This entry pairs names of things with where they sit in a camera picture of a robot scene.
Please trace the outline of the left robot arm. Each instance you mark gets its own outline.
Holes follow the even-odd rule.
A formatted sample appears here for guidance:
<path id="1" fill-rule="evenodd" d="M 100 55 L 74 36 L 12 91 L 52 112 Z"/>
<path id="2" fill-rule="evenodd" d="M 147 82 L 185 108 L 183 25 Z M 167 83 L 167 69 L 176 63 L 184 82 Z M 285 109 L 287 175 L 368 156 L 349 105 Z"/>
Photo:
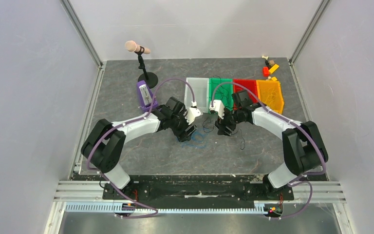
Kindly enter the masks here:
<path id="1" fill-rule="evenodd" d="M 133 194 L 130 176 L 119 164 L 124 145 L 141 136 L 171 129 L 179 142 L 189 141 L 196 130 L 193 124 L 202 116 L 196 102 L 186 107 L 175 97 L 139 117 L 121 122 L 99 120 L 81 146 L 81 154 L 92 164 L 91 169 L 100 172 L 115 185 L 114 192 L 127 199 Z"/>

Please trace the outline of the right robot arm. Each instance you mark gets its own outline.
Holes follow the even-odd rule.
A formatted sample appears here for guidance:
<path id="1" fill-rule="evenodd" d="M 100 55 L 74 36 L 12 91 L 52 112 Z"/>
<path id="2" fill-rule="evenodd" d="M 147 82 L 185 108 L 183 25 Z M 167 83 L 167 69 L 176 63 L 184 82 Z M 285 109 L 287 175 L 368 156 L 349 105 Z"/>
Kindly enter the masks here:
<path id="1" fill-rule="evenodd" d="M 224 107 L 221 100 L 212 100 L 210 110 L 218 114 L 215 126 L 219 135 L 230 136 L 237 124 L 247 122 L 262 127 L 282 141 L 283 164 L 263 178 L 262 194 L 274 199 L 281 188 L 328 161 L 318 126 L 284 117 L 262 102 L 254 102 L 246 90 L 232 94 L 235 109 Z"/>

